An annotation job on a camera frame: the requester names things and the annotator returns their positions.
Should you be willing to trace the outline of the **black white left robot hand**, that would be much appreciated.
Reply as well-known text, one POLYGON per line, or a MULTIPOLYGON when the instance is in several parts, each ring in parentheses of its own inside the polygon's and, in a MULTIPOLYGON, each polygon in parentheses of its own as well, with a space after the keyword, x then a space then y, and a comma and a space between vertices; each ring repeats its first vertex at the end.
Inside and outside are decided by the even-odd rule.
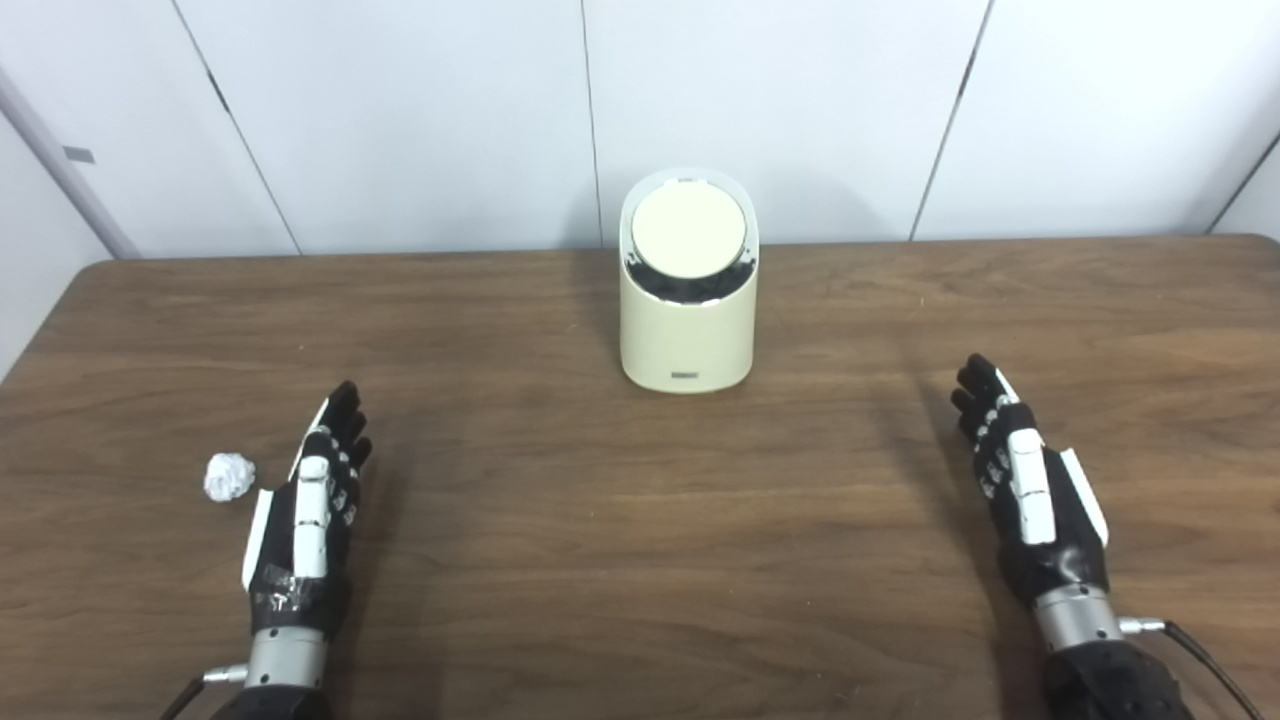
POLYGON ((241 577, 252 633, 294 626, 332 639, 342 628, 361 474, 372 455, 366 424, 357 384, 340 383, 308 424, 287 482, 260 491, 241 577))

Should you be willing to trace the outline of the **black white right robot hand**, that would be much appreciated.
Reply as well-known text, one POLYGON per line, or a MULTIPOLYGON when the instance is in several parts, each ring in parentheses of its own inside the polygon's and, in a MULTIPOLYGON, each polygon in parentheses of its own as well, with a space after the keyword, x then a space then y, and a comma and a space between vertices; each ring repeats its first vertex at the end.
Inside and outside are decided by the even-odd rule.
POLYGON ((1075 452, 1044 442, 1030 405, 980 354, 957 370, 951 402, 1014 596, 1030 606, 1069 585, 1107 592, 1108 527, 1075 452))

